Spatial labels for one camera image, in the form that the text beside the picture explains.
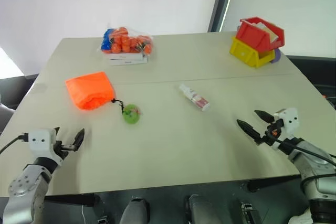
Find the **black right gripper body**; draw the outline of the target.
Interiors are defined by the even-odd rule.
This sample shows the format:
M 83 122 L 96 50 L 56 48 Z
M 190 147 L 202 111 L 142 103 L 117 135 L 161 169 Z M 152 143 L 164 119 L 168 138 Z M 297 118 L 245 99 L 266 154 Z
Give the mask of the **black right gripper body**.
M 284 126 L 283 119 L 264 119 L 269 125 L 265 131 L 265 135 L 261 137 L 260 143 L 266 143 L 267 145 L 274 145 L 275 143 L 281 144 L 282 140 L 279 140 L 279 136 L 281 135 L 281 128 Z

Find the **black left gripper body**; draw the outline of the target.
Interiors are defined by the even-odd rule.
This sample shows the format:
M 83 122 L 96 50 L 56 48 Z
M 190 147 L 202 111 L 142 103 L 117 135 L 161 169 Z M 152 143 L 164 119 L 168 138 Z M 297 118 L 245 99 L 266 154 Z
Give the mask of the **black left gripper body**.
M 78 144 L 73 145 L 63 145 L 62 141 L 56 141 L 54 144 L 54 152 L 58 155 L 61 159 L 65 159 L 69 152 L 76 152 L 78 150 Z

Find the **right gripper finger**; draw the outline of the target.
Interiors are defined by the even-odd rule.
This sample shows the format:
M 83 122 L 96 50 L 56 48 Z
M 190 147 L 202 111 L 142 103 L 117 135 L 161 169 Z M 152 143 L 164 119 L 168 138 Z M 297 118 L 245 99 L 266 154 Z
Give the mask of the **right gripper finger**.
M 272 124 L 275 121 L 275 118 L 273 115 L 269 114 L 266 111 L 262 111 L 262 110 L 255 110 L 254 111 L 257 116 L 262 119 L 263 121 L 265 121 L 268 124 Z
M 254 140 L 256 144 L 261 144 L 260 134 L 250 124 L 239 119 L 237 119 L 236 122 L 238 126 Z

